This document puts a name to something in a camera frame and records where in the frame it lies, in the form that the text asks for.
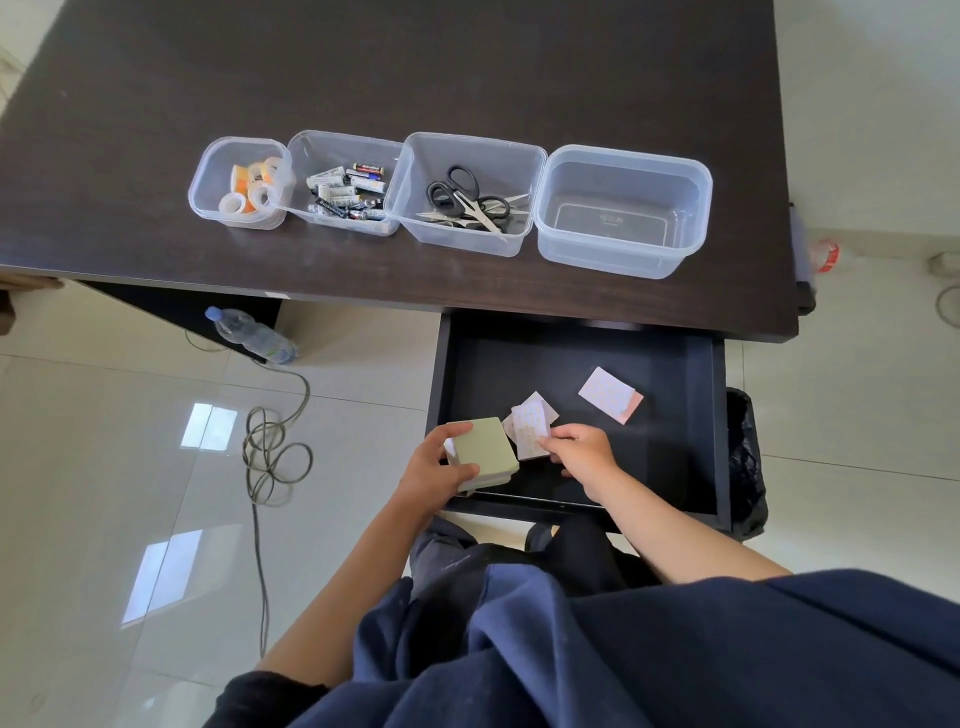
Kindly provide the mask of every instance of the desk surface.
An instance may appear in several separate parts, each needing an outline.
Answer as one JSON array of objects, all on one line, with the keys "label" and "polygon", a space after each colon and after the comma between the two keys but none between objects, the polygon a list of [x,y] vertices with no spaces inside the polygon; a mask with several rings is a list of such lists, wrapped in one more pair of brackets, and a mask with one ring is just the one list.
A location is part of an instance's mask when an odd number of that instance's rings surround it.
[{"label": "desk surface", "polygon": [[[441,131],[696,158],[704,247],[671,277],[197,217],[229,134]],[[67,0],[0,122],[0,265],[77,278],[797,333],[770,0]]]}]

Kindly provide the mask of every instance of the patterned sticky note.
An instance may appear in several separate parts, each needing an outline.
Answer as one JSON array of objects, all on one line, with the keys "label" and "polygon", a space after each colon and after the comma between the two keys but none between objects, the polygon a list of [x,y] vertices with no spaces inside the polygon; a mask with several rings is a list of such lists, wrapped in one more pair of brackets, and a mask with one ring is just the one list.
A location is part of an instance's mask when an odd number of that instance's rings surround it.
[{"label": "patterned sticky note", "polygon": [[593,370],[593,374],[590,375],[579,394],[622,425],[627,423],[630,416],[634,414],[636,406],[643,399],[643,395],[636,389],[629,384],[624,384],[600,367]]},{"label": "patterned sticky note", "polygon": [[[523,401],[523,404],[526,404],[530,401],[539,401],[543,404],[543,416],[546,418],[547,426],[550,426],[557,422],[557,419],[560,417],[557,414],[557,410],[547,404],[546,400],[540,396],[540,392],[534,392],[530,397]],[[514,434],[514,414],[511,412],[503,420],[503,431],[507,433],[507,437],[516,444],[516,435]]]},{"label": "patterned sticky note", "polygon": [[531,458],[549,455],[549,452],[537,444],[539,438],[547,437],[550,434],[541,401],[531,400],[519,407],[514,407],[513,415],[516,459],[530,460]]}]

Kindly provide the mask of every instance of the right hand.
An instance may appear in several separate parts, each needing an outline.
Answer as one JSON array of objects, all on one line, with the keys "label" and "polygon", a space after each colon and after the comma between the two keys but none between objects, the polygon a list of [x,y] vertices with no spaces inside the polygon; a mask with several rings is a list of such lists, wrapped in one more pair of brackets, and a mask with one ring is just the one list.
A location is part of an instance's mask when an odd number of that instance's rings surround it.
[{"label": "right hand", "polygon": [[560,425],[550,430],[552,437],[540,440],[550,460],[563,463],[564,477],[575,477],[584,486],[590,500],[600,503],[601,490],[619,470],[610,449],[607,433],[589,425]]}]

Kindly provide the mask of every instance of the sticky note pad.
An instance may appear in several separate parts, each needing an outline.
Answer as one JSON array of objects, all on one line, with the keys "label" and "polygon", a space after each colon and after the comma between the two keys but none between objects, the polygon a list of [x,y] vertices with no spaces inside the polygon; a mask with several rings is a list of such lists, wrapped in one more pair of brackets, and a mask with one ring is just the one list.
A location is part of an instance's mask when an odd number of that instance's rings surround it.
[{"label": "sticky note pad", "polygon": [[514,415],[517,459],[531,460],[535,457],[549,455],[549,452],[537,444],[539,438],[547,437],[550,434],[546,424],[546,413],[543,411],[543,403],[538,400],[530,400],[519,407],[514,407],[512,414]]},{"label": "sticky note pad", "polygon": [[624,384],[612,374],[600,367],[593,370],[587,382],[581,387],[580,396],[602,412],[610,415],[621,425],[625,425],[634,410],[643,400],[636,389]]},{"label": "sticky note pad", "polygon": [[448,438],[444,442],[446,459],[452,465],[476,463],[480,474],[460,486],[461,491],[503,485],[519,470],[503,424],[495,417],[470,420],[473,429],[465,435]]},{"label": "sticky note pad", "polygon": [[[546,424],[548,427],[554,424],[555,422],[557,422],[557,419],[560,417],[560,415],[557,414],[557,410],[555,410],[553,407],[547,404],[546,400],[540,396],[540,392],[534,392],[532,395],[530,395],[530,397],[528,397],[526,400],[523,401],[523,404],[526,404],[527,402],[530,402],[530,401],[538,401],[542,403],[543,415],[546,418]],[[503,431],[507,433],[507,437],[509,437],[513,442],[516,442],[516,435],[514,434],[514,413],[513,412],[511,412],[509,415],[507,415],[504,418]]]}]

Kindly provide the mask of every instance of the plastic water bottle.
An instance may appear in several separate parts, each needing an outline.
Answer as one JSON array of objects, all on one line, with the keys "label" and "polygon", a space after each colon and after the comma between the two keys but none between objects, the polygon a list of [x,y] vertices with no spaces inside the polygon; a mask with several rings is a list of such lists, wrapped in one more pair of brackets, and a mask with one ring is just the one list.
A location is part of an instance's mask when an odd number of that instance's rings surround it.
[{"label": "plastic water bottle", "polygon": [[274,364],[289,364],[297,358],[297,345],[266,324],[258,324],[249,313],[236,308],[206,310],[206,318],[217,327],[217,333],[232,344],[241,344],[248,352],[262,356]]}]

